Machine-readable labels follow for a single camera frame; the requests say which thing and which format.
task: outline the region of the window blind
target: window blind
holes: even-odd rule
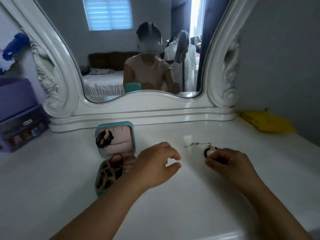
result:
[[[130,0],[83,0],[91,31],[132,29]]]

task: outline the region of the brown headboard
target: brown headboard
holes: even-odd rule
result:
[[[89,55],[91,68],[113,69],[115,71],[123,71],[126,60],[132,56],[138,55],[139,52],[110,52],[110,53],[94,53]]]

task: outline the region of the t-shirt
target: t-shirt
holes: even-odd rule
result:
[[[152,66],[144,64],[140,55],[130,57],[126,60],[125,64],[129,65],[135,73],[134,83],[150,82],[157,90],[162,89],[164,74],[171,69],[166,61],[157,56]]]

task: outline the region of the white tabletop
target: white tabletop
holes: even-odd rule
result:
[[[256,215],[240,193],[204,165],[211,142],[247,153],[262,180],[309,232],[320,230],[320,148],[297,134],[261,133],[240,118],[134,127],[136,155],[168,141],[182,168],[134,204],[115,239],[246,239]],[[0,239],[48,239],[96,198],[102,158],[94,129],[45,132],[0,154]]]

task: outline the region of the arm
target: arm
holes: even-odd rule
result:
[[[226,159],[221,164],[219,159]],[[208,167],[230,181],[253,205],[268,239],[312,240],[290,211],[268,189],[246,154],[218,149],[205,160]]]
[[[111,240],[134,202],[148,189],[168,181],[180,168],[166,167],[168,158],[180,160],[167,142],[142,151],[131,170],[99,199],[55,234],[51,240]]]
[[[124,64],[123,71],[123,87],[126,88],[127,83],[133,83],[135,79],[134,70],[128,65]],[[140,83],[142,90],[155,90],[156,87],[150,82],[142,82]]]
[[[164,73],[164,81],[168,86],[168,92],[173,94],[178,94],[180,92],[179,84],[174,81],[174,75],[172,74],[171,69],[168,69]]]

